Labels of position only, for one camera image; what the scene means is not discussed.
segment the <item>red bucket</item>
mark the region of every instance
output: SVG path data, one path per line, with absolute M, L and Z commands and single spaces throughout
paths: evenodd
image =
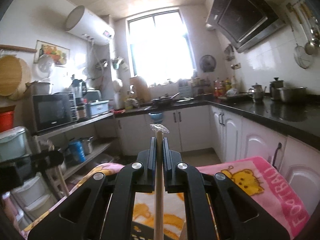
M 13 128 L 14 111 L 0 114 L 0 132 L 4 132 Z

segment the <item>white cabinet door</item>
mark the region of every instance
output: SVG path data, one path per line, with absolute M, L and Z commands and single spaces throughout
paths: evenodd
M 116 119 L 125 155 L 138 155 L 150 148 L 150 132 L 144 114 Z
M 209 106 L 177 110 L 182 151 L 211 147 Z
M 311 215 L 320 200 L 320 152 L 288 137 L 280 173 Z
M 279 143 L 282 144 L 282 148 L 277 154 L 275 163 L 277 168 L 280 167 L 283 158 L 286 136 L 248 119 L 242 119 L 241 154 L 239 159 L 261 156 L 269 163 L 272 163 Z
M 156 134 L 154 131 L 150 129 L 150 124 L 153 124 L 149 115 L 146 115 L 147 119 L 147 127 L 150 130 L 150 136 L 155 137 Z M 179 134 L 179 119 L 178 113 L 176 111 L 165 111 L 163 112 L 163 121 L 161 123 L 163 126 L 168 128 L 168 134 L 164 134 L 164 137 L 168 138 L 168 144 L 170 150 L 181 152 L 181 144 L 180 144 L 180 134 Z
M 210 106 L 210 121 L 211 121 L 211 146 L 223 162 L 223 127 L 220 124 L 221 110 L 215 106 Z
M 223 111 L 223 152 L 224 161 L 233 162 L 239 159 L 241 147 L 242 117 L 228 111 Z

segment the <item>window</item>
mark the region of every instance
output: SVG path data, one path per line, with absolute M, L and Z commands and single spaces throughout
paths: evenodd
M 129 34 L 134 75 L 142 76 L 148 85 L 192 77 L 187 29 L 179 11 L 129 21 Z

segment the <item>round cutting board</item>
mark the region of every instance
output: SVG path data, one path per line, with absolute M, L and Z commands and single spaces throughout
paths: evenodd
M 19 100 L 20 98 L 23 97 L 23 93 L 26 91 L 27 86 L 26 83 L 31 82 L 31 69 L 27 65 L 27 63 L 19 58 L 19 63 L 22 69 L 22 77 L 21 77 L 21 82 L 15 92 L 13 92 L 10 96 L 8 96 L 9 99 L 11 100 Z
M 18 88 L 22 78 L 22 68 L 18 58 L 0 58 L 0 96 L 9 96 Z

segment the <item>countertop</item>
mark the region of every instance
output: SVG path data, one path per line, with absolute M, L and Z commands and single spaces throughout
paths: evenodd
M 168 110 L 193 106 L 212 105 L 239 114 L 249 120 L 264 125 L 284 135 L 292 136 L 318 150 L 320 150 L 320 104 L 307 103 L 302 106 L 286 105 L 265 97 L 262 103 L 252 100 L 241 102 L 227 102 L 220 99 L 189 100 L 174 102 L 172 105 L 159 108 L 132 109 L 116 118 L 137 114 L 159 113 Z

